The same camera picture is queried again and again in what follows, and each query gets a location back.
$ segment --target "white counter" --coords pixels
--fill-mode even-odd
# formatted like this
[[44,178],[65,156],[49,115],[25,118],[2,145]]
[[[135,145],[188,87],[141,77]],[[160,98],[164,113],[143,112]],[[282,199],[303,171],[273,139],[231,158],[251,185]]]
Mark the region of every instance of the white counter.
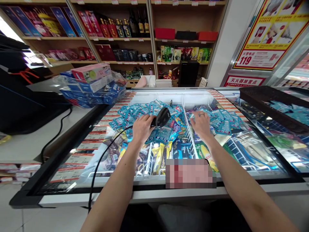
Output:
[[[93,109],[81,109],[74,106],[72,113],[63,120],[63,128],[59,137],[73,127],[91,110]],[[31,134],[14,135],[9,141],[1,144],[0,163],[39,163],[34,159],[41,153],[45,144],[59,132],[61,118],[68,113],[69,110],[65,111]]]

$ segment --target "black plastic basket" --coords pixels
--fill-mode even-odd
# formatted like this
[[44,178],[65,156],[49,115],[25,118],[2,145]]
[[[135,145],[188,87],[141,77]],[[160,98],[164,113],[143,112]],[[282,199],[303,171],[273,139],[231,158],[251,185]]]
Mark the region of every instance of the black plastic basket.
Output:
[[309,108],[309,102],[269,86],[243,87],[239,90],[241,99],[252,104],[291,132],[298,135],[309,135],[309,126],[264,103],[267,101],[278,101],[286,105],[295,104]]

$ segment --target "poster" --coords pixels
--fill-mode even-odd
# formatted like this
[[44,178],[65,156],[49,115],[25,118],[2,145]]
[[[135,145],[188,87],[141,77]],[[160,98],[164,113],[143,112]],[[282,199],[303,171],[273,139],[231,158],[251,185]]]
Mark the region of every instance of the poster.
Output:
[[243,77],[243,76],[228,76],[224,87],[245,87],[245,86],[259,86],[262,85],[265,78],[261,77]]
[[309,23],[309,1],[265,0],[233,68],[274,69]]

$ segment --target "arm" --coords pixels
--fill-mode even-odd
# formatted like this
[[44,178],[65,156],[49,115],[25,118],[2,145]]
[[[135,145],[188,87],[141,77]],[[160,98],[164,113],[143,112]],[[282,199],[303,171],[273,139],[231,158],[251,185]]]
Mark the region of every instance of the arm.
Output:
[[226,191],[254,232],[298,231],[261,186],[234,160],[210,133],[210,119],[203,111],[194,112],[191,124],[207,145],[220,171]]
[[143,115],[133,124],[133,140],[99,194],[80,232],[119,231],[132,196],[138,154],[154,127],[154,116]]

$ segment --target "floor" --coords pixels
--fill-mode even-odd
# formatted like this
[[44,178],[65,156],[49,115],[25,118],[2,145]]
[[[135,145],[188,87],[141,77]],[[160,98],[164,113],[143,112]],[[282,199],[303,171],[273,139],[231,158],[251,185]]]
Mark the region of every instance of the floor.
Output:
[[[12,209],[8,202],[20,189],[19,185],[0,185],[1,232],[76,232],[79,231],[87,210],[81,207],[55,209]],[[309,195],[273,198],[281,210],[300,231],[309,231]]]

